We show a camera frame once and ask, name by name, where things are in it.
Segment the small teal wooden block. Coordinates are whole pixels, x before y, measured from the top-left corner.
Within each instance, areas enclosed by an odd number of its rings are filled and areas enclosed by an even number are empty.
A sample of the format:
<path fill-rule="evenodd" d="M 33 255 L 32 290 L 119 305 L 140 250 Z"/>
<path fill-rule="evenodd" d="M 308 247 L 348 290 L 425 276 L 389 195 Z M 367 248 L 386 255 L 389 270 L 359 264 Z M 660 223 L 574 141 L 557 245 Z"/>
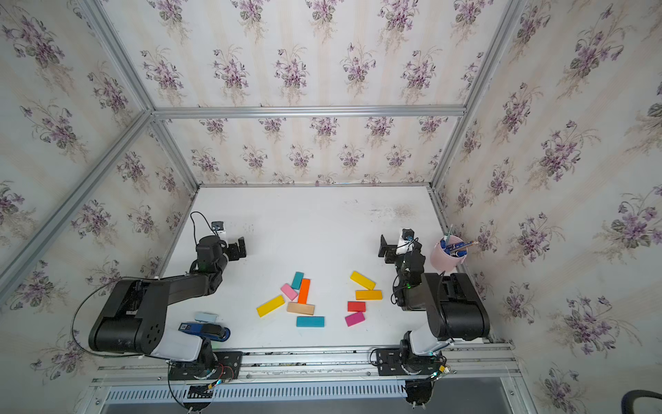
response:
<path fill-rule="evenodd" d="M 291 288 L 298 291 L 301 288 L 303 277 L 304 277 L 304 273 L 295 272 L 293 281 L 291 282 Z"/>

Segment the pink wooden block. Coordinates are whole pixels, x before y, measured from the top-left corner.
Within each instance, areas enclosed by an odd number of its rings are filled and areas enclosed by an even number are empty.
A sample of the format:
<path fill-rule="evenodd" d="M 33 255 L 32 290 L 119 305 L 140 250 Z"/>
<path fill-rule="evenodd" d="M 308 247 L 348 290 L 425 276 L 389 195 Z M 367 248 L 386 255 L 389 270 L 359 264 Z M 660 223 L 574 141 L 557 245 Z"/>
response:
<path fill-rule="evenodd" d="M 298 300 L 298 291 L 291 285 L 284 284 L 281 286 L 280 290 L 291 302 L 296 302 Z"/>

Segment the orange wooden block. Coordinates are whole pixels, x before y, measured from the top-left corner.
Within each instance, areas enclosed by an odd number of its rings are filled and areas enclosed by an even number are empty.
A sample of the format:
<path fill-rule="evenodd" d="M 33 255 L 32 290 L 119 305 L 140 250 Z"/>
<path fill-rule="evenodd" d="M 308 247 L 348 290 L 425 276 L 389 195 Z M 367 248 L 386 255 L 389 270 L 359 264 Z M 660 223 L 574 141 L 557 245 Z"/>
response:
<path fill-rule="evenodd" d="M 298 303 L 301 305 L 308 304 L 308 296 L 310 292 L 310 280 L 302 279 L 299 294 L 298 294 Z"/>

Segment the natural wood block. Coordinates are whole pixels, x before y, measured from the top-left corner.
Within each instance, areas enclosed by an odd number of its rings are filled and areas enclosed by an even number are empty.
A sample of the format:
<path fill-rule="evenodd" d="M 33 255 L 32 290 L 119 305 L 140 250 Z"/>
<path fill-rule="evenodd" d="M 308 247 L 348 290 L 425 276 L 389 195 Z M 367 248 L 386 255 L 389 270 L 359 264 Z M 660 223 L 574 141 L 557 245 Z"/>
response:
<path fill-rule="evenodd" d="M 315 313 L 315 306 L 314 305 L 307 305 L 307 304 L 300 304 L 298 302 L 290 302 L 287 305 L 286 310 L 289 313 L 294 313 L 294 314 L 298 314 L 298 315 L 311 317 Z"/>

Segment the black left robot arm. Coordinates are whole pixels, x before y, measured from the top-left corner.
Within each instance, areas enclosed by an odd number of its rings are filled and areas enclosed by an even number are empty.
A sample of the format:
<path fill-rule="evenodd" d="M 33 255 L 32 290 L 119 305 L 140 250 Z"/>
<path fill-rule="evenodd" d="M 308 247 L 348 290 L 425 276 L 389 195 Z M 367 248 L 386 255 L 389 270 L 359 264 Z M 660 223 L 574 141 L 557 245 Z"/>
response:
<path fill-rule="evenodd" d="M 210 355 L 207 339 L 167 328 L 167 311 L 193 298 L 215 294 L 229 262 L 247 257 L 243 237 L 226 243 L 205 236 L 188 274 L 164 279 L 124 278 L 112 289 L 89 334 L 95 352 L 145 355 L 173 362 L 195 362 Z"/>

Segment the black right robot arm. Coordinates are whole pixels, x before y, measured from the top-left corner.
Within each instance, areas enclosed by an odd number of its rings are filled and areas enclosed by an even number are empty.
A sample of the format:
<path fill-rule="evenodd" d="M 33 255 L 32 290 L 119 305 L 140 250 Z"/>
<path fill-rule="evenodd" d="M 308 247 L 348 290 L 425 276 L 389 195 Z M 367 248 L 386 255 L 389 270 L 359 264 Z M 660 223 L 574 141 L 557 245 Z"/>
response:
<path fill-rule="evenodd" d="M 482 299 L 468 274 L 454 271 L 472 245 L 447 235 L 426 256 L 413 229 L 403 229 L 397 243 L 381 236 L 378 257 L 396 271 L 391 303 L 405 312 L 426 315 L 426 323 L 406 332 L 400 342 L 398 359 L 404 367 L 432 362 L 454 343 L 489 336 L 491 323 Z"/>

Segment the amber yellow wooden block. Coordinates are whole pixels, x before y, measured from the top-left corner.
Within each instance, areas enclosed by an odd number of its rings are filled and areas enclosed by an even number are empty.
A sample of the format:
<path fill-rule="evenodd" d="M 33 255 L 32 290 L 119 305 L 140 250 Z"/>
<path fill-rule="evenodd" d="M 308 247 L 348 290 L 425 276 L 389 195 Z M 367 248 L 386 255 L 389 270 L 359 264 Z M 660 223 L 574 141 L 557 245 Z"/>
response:
<path fill-rule="evenodd" d="M 357 290 L 355 292 L 357 301 L 375 301 L 382 300 L 383 293 L 380 290 Z"/>

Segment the pink pen cup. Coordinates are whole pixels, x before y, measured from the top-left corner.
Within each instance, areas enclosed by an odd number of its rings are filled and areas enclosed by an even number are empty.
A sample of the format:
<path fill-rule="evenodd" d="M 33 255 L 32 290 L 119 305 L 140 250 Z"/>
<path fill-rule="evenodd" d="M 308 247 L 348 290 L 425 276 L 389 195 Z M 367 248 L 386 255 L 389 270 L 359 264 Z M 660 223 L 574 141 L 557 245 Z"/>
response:
<path fill-rule="evenodd" d="M 448 236 L 441 238 L 434 246 L 430 263 L 438 273 L 450 274 L 458 265 L 464 263 L 468 255 L 466 249 L 449 253 L 450 248 L 453 248 L 456 244 L 465 244 L 465 242 L 458 236 Z"/>

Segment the red wooden block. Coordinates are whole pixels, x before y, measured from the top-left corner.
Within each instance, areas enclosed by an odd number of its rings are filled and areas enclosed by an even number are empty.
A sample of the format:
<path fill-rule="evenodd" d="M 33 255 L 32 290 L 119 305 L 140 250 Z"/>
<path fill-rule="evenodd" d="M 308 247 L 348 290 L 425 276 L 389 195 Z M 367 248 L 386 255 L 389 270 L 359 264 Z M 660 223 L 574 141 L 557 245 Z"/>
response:
<path fill-rule="evenodd" d="M 366 312 L 367 304 L 360 301 L 349 301 L 348 302 L 348 312 Z"/>

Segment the blue pens in cup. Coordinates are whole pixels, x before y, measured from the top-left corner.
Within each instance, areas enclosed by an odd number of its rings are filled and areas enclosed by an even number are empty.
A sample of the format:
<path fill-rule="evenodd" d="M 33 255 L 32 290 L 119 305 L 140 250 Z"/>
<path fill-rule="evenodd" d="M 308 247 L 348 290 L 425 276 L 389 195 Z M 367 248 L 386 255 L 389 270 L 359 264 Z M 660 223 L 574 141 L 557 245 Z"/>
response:
<path fill-rule="evenodd" d="M 468 254 L 469 248 L 478 245 L 477 241 L 459 240 L 452 243 L 451 242 L 452 237 L 456 237 L 456 235 L 453 233 L 453 225 L 451 225 L 448 228 L 448 231 L 444 234 L 444 236 L 441 238 L 440 241 L 441 249 L 444 251 L 445 254 L 451 257 L 456 257 L 456 258 L 465 257 Z"/>

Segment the light blue eraser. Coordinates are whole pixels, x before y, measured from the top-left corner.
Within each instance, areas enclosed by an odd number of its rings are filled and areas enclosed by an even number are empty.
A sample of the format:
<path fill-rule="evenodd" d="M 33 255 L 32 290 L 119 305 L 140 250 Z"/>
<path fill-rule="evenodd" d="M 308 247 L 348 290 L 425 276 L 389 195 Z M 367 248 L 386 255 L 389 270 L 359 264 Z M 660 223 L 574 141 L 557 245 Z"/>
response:
<path fill-rule="evenodd" d="M 218 316 L 217 314 L 209 312 L 197 312 L 194 319 L 201 324 L 214 324 L 217 321 Z"/>

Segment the blue stapler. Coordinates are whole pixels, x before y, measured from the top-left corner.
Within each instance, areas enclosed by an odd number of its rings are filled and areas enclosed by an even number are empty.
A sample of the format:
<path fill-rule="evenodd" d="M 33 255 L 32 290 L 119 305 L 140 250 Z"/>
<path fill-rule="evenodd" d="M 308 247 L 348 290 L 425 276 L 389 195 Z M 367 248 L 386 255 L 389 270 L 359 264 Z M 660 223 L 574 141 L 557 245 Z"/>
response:
<path fill-rule="evenodd" d="M 229 340 L 231 331 L 220 324 L 188 322 L 179 325 L 179 331 L 192 336 L 198 336 L 212 342 L 224 343 Z"/>

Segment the long teal wooden block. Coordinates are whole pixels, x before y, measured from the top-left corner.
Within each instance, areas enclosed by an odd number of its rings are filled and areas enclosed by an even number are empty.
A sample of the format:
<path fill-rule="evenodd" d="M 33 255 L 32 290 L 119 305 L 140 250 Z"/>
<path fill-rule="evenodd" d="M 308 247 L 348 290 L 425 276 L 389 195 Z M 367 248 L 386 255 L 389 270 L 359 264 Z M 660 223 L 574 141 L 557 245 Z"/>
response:
<path fill-rule="evenodd" d="M 324 328 L 325 327 L 325 317 L 297 317 L 296 326 L 298 328 Z"/>

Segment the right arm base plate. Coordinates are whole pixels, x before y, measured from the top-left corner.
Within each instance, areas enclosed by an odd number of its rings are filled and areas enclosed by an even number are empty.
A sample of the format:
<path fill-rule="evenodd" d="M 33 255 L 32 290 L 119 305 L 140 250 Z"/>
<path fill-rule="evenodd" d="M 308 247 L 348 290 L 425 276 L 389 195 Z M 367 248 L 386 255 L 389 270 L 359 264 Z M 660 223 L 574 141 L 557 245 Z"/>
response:
<path fill-rule="evenodd" d="M 443 372 L 447 365 L 443 355 L 419 356 L 402 348 L 375 348 L 369 361 L 379 376 L 431 376 Z"/>

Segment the aluminium mounting rail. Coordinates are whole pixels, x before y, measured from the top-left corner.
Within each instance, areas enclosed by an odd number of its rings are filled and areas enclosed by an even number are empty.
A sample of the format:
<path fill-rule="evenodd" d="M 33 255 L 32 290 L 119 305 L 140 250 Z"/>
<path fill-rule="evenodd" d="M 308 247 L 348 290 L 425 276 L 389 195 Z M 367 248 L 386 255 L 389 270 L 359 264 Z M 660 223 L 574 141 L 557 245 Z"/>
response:
<path fill-rule="evenodd" d="M 102 367 L 84 398 L 82 412 L 111 404 L 336 400 L 405 397 L 416 381 L 438 391 L 452 380 L 498 380 L 512 405 L 523 402 L 524 381 L 507 343 L 454 343 L 441 351 L 443 372 L 431 376 L 379 376 L 369 356 L 375 348 L 246 348 L 238 379 L 169 381 L 168 367 Z"/>

